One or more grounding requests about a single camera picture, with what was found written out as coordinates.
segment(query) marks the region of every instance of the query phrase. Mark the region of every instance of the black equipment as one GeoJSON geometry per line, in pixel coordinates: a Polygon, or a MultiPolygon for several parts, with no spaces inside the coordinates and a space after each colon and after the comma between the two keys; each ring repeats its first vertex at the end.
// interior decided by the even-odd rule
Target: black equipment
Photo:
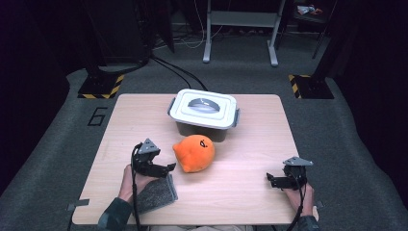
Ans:
{"type": "Polygon", "coordinates": [[[174,170],[176,164],[166,167],[153,165],[153,158],[159,153],[160,149],[150,139],[136,145],[132,153],[132,170],[145,176],[167,177],[168,173],[174,170]]]}
{"type": "Polygon", "coordinates": [[[274,177],[267,173],[268,181],[273,188],[298,190],[306,185],[306,166],[312,166],[313,162],[292,157],[283,164],[285,164],[283,171],[286,177],[274,177]]]}
{"type": "Polygon", "coordinates": [[[140,225],[139,213],[138,213],[138,186],[135,182],[136,172],[156,178],[166,178],[170,171],[173,171],[176,164],[164,166],[158,166],[153,164],[153,159],[158,156],[160,149],[151,141],[146,139],[144,143],[139,143],[135,146],[132,152],[131,166],[132,166],[132,179],[133,179],[133,209],[136,219],[136,225],[138,230],[145,230],[145,227],[140,225]]]}

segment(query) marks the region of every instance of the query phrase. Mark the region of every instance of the white plastic container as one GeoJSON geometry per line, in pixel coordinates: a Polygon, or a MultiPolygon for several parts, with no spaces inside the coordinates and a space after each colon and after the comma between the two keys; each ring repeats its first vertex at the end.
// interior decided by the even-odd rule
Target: white plastic container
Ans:
{"type": "Polygon", "coordinates": [[[227,130],[238,124],[237,100],[227,94],[203,90],[180,90],[167,113],[174,118],[182,136],[204,135],[224,141],[227,130]]]}

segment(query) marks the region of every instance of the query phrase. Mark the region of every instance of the person's arm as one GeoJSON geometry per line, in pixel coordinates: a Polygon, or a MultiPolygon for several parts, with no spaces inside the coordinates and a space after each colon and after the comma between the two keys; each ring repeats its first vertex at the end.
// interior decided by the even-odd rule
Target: person's arm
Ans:
{"type": "MultiPolygon", "coordinates": [[[[135,182],[139,194],[146,185],[157,178],[136,173],[135,182]]],[[[98,221],[98,230],[123,230],[133,207],[132,168],[127,166],[123,171],[122,184],[118,196],[112,201],[98,221]]]]}
{"type": "MultiPolygon", "coordinates": [[[[315,190],[309,184],[302,187],[302,192],[306,193],[303,200],[303,210],[300,214],[297,227],[299,231],[319,231],[319,224],[316,218],[313,216],[313,206],[315,201],[315,190]]],[[[299,190],[294,191],[292,189],[284,189],[285,194],[291,201],[292,207],[297,211],[300,206],[300,193],[299,190]]]]}

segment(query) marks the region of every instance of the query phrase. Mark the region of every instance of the black stand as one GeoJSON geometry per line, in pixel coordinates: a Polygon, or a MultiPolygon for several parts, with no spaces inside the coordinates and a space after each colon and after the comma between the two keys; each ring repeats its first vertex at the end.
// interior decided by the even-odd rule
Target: black stand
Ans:
{"type": "Polygon", "coordinates": [[[334,99],[324,80],[316,81],[310,75],[290,75],[289,80],[296,98],[334,99]]]}
{"type": "Polygon", "coordinates": [[[137,70],[145,63],[137,64],[135,67],[108,72],[97,67],[94,71],[88,72],[88,78],[78,90],[78,98],[113,98],[123,80],[123,75],[137,70]]]}
{"type": "Polygon", "coordinates": [[[311,99],[334,99],[334,96],[324,81],[330,68],[333,66],[337,57],[344,51],[344,45],[353,40],[353,33],[356,28],[353,26],[353,18],[356,14],[350,8],[343,7],[338,13],[338,20],[333,32],[333,36],[327,45],[326,50],[321,57],[315,73],[309,75],[290,75],[294,96],[296,98],[311,98],[311,99]]]}
{"type": "Polygon", "coordinates": [[[60,0],[60,15],[63,18],[64,28],[77,51],[88,73],[88,78],[78,90],[79,98],[112,98],[118,91],[123,74],[137,70],[148,62],[148,57],[139,61],[134,67],[119,71],[104,71],[99,68],[94,57],[92,45],[96,43],[93,37],[91,20],[82,1],[60,0]]]}

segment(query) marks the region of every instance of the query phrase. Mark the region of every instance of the sleeve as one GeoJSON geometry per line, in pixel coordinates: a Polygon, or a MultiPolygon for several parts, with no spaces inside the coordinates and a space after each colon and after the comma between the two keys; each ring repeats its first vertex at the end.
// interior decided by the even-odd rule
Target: sleeve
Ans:
{"type": "Polygon", "coordinates": [[[299,231],[319,231],[318,221],[313,216],[303,216],[299,218],[297,222],[297,228],[299,231]]]}
{"type": "Polygon", "coordinates": [[[123,230],[131,213],[132,206],[128,202],[115,198],[100,217],[98,230],[123,230]]]}

